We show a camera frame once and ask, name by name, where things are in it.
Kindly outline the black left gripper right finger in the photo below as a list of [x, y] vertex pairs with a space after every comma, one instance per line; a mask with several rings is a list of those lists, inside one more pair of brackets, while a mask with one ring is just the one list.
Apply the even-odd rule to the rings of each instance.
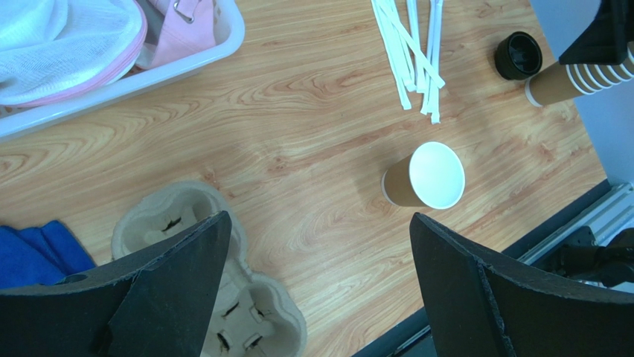
[[528, 266], [416, 213], [409, 234], [439, 356], [631, 356], [633, 296]]

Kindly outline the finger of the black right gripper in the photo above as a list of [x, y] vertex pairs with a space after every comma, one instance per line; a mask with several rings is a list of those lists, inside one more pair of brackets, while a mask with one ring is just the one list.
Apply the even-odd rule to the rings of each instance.
[[595, 18], [563, 52], [562, 65], [620, 65], [633, 41], [633, 0], [603, 0]]

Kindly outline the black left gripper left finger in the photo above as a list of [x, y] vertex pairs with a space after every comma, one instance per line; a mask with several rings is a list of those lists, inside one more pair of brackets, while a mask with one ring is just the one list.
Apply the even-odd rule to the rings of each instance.
[[232, 222], [220, 211], [54, 285], [1, 291], [3, 356], [198, 356]]

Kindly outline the brown paper coffee cup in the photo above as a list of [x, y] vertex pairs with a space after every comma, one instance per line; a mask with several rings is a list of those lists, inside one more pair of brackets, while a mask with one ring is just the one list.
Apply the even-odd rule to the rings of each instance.
[[446, 210], [463, 196], [466, 176], [457, 154], [446, 144], [430, 141], [387, 169], [381, 180], [384, 197], [393, 205]]

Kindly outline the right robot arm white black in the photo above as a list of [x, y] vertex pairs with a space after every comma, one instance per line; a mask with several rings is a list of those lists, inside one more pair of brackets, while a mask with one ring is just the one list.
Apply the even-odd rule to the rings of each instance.
[[[526, 97], [546, 106], [591, 96], [633, 80], [633, 2], [601, 1], [594, 19], [556, 63], [527, 82]], [[633, 230], [626, 228], [607, 245], [591, 244], [583, 226], [557, 252], [552, 270], [565, 277], [611, 288], [633, 281]]]

